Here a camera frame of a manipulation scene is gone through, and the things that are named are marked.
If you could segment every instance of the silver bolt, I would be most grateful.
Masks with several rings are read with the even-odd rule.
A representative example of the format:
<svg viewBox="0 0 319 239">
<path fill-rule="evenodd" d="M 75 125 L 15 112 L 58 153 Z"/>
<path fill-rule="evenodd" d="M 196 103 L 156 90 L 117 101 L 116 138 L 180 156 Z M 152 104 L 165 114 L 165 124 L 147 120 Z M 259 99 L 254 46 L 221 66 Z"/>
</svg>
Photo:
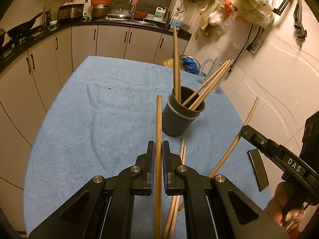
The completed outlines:
<svg viewBox="0 0 319 239">
<path fill-rule="evenodd" d="M 141 170 L 141 167 L 139 167 L 138 165 L 133 165 L 131 167 L 132 172 L 139 172 L 140 170 Z"/>
<path fill-rule="evenodd" d="M 225 181 L 225 176 L 224 175 L 216 175 L 215 180 L 218 182 L 224 182 Z"/>
<path fill-rule="evenodd" d="M 179 165 L 179 166 L 177 167 L 177 170 L 178 170 L 179 172 L 185 172 L 185 171 L 187 170 L 187 167 L 186 167 L 185 165 Z"/>
<path fill-rule="evenodd" d="M 92 179 L 95 183 L 100 183 L 103 180 L 103 177 L 100 175 L 97 175 L 95 177 L 93 177 Z"/>
</svg>

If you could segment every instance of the cabinet handle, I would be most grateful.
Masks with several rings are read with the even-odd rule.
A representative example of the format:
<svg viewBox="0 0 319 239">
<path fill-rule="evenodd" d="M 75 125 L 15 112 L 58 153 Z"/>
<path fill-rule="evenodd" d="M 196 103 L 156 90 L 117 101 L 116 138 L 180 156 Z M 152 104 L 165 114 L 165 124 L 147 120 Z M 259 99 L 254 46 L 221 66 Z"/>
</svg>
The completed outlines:
<svg viewBox="0 0 319 239">
<path fill-rule="evenodd" d="M 35 69 L 33 54 L 31 54 L 31 58 L 32 58 L 32 62 L 33 62 L 33 69 Z"/>
<path fill-rule="evenodd" d="M 28 65 L 29 65 L 29 73 L 31 73 L 31 66 L 30 66 L 29 58 L 27 58 L 27 62 L 28 62 Z"/>
<path fill-rule="evenodd" d="M 124 39 L 124 43 L 126 42 L 126 35 L 127 35 L 127 32 L 125 33 L 125 39 Z"/>
<path fill-rule="evenodd" d="M 131 37 L 132 37 L 132 32 L 131 32 L 131 35 L 130 35 L 130 40 L 129 40 L 129 44 L 131 43 Z"/>
<path fill-rule="evenodd" d="M 164 38 L 162 38 L 162 43 L 160 44 L 160 49 L 162 48 L 162 44 L 163 44 Z"/>
</svg>

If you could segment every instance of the table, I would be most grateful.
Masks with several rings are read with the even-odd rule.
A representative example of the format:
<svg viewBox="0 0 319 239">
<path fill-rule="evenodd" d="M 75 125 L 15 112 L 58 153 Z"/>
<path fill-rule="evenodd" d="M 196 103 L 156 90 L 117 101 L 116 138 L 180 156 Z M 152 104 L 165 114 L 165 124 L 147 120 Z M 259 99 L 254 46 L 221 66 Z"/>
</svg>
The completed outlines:
<svg viewBox="0 0 319 239">
<path fill-rule="evenodd" d="M 181 72 L 181 83 L 196 90 L 198 76 Z M 47 113 L 33 145 L 24 188 L 27 234 L 95 175 L 118 175 L 134 165 L 155 140 L 156 96 L 163 108 L 173 88 L 173 71 L 149 63 L 88 57 L 73 73 Z M 208 175 L 241 128 L 242 121 L 221 89 L 211 93 L 206 109 L 183 134 L 186 165 Z M 181 137 L 163 133 L 179 154 Z M 241 139 L 219 174 L 225 175 L 261 208 L 270 200 L 259 192 Z M 162 226 L 171 197 L 162 196 Z M 184 212 L 174 238 L 186 238 Z M 155 238 L 155 196 L 135 197 L 131 238 Z"/>
</svg>

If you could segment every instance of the chopstick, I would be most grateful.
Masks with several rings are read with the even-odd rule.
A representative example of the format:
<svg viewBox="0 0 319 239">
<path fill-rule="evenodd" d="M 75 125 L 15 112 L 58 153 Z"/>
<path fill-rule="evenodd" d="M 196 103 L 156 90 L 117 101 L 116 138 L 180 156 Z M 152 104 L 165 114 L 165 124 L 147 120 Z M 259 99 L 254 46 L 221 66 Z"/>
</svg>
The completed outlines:
<svg viewBox="0 0 319 239">
<path fill-rule="evenodd" d="M 186 157 L 186 146 L 183 148 L 183 158 L 182 158 L 182 164 L 185 164 L 185 157 Z M 176 202 L 175 202 L 175 207 L 174 207 L 174 213 L 173 213 L 173 219 L 171 223 L 171 227 L 169 229 L 169 234 L 168 234 L 168 239 L 172 239 L 174 230 L 175 230 L 175 225 L 176 225 L 176 220 L 177 220 L 177 211 L 178 211 L 178 204 L 180 200 L 180 196 L 176 196 Z"/>
<path fill-rule="evenodd" d="M 253 116 L 255 109 L 257 107 L 257 104 L 259 102 L 259 97 L 256 98 L 253 107 L 251 108 L 245 122 L 243 123 L 243 126 L 248 125 L 249 121 L 251 120 L 251 117 Z M 237 145 L 239 139 L 241 138 L 240 135 L 240 131 L 238 132 L 237 136 L 235 137 L 234 141 L 232 142 L 232 144 L 230 145 L 230 147 L 228 148 L 228 150 L 226 151 L 226 153 L 224 154 L 224 156 L 221 158 L 221 160 L 218 162 L 218 164 L 216 165 L 216 167 L 212 170 L 212 172 L 209 174 L 208 177 L 213 177 L 216 172 L 218 172 L 218 170 L 220 169 L 220 167 L 224 164 L 224 162 L 227 160 L 227 158 L 230 156 L 231 152 L 234 150 L 235 146 Z"/>
<path fill-rule="evenodd" d="M 181 73 L 179 69 L 179 55 L 178 55 L 178 41 L 176 27 L 173 29 L 173 51 L 174 51 L 174 61 L 173 61 L 173 78 L 174 78 L 174 97 L 181 103 Z"/>
<path fill-rule="evenodd" d="M 222 68 L 222 70 L 215 76 L 215 78 L 208 85 L 207 89 L 200 94 L 200 96 L 193 102 L 193 104 L 189 107 L 190 110 L 195 111 L 197 107 L 204 101 L 204 99 L 208 96 L 208 94 L 214 89 L 216 84 L 221 80 L 224 74 L 228 71 L 229 66 L 234 62 L 234 60 L 228 61 L 227 64 Z"/>
<path fill-rule="evenodd" d="M 191 99 L 194 98 L 221 71 L 221 69 L 223 69 L 228 61 L 229 60 L 226 60 L 226 62 L 223 63 L 222 66 L 218 68 L 218 70 L 214 74 L 212 74 L 212 76 L 210 76 L 205 82 L 203 82 L 203 84 L 186 101 L 184 101 L 182 105 L 185 106 L 187 103 L 189 103 Z"/>
<path fill-rule="evenodd" d="M 162 96 L 156 98 L 155 129 L 155 218 L 156 239 L 161 238 L 162 220 Z"/>
<path fill-rule="evenodd" d="M 181 140 L 181 149 L 180 149 L 180 158 L 183 159 L 183 153 L 184 153 L 184 139 Z M 172 196 L 171 204 L 169 206 L 169 211 L 165 223 L 165 227 L 163 230 L 162 238 L 167 238 L 169 230 L 170 230 L 170 225 L 172 223 L 173 219 L 173 213 L 175 211 L 175 204 L 176 204 L 177 196 Z"/>
</svg>

